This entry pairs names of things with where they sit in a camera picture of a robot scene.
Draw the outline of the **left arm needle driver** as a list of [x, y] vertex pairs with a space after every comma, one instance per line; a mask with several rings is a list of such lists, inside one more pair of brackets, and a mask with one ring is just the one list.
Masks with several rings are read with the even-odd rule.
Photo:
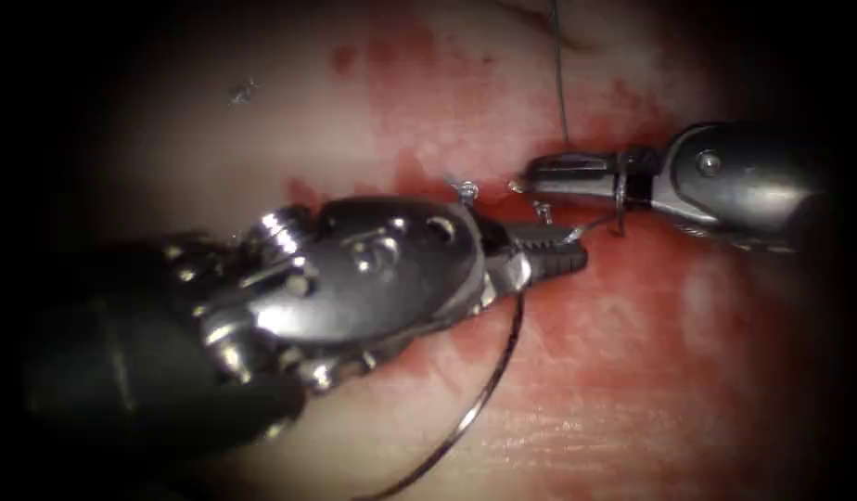
[[239, 384], [288, 374], [312, 393], [531, 281], [503, 226], [466, 205], [407, 197], [288, 205], [228, 241], [188, 234], [161, 251], [221, 374]]

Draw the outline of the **right arm needle driver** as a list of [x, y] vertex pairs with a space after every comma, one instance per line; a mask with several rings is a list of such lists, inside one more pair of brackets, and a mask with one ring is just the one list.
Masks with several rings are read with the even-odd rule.
[[831, 228], [831, 157], [771, 122], [702, 122], [663, 150], [617, 157], [617, 210], [649, 209], [687, 233], [743, 249], [795, 252]]

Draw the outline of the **left arm needle driver jaw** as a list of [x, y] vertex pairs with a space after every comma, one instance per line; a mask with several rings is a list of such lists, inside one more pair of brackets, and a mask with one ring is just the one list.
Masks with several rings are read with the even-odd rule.
[[583, 246], [532, 250], [531, 280], [546, 281], [575, 274], [583, 270], [587, 263], [588, 252]]
[[513, 222], [505, 224], [505, 231], [521, 248], [531, 252], [584, 251], [577, 229], [571, 226]]

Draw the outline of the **right arm needle driver jaw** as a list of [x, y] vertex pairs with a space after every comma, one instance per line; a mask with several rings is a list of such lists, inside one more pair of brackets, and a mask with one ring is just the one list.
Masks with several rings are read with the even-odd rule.
[[531, 160], [527, 176], [604, 176], [614, 172], [611, 153], [560, 152]]
[[521, 176], [510, 180], [508, 188], [515, 193], [551, 203], [613, 204], [615, 177], [597, 179], [529, 180]]

